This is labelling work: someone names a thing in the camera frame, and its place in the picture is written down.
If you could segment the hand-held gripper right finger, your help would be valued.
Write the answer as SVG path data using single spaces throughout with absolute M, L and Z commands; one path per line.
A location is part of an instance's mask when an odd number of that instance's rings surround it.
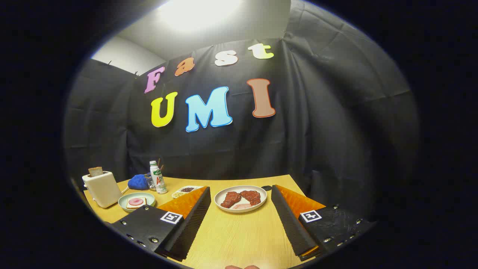
M 325 206 L 280 185 L 272 186 L 271 200 L 301 261 L 331 255 L 376 225 L 337 204 Z

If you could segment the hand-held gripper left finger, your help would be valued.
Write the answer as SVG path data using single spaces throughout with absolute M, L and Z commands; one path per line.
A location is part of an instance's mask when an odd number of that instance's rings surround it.
M 187 258 L 210 203 L 210 187 L 203 186 L 158 207 L 143 205 L 111 228 L 143 249 L 181 262 Z

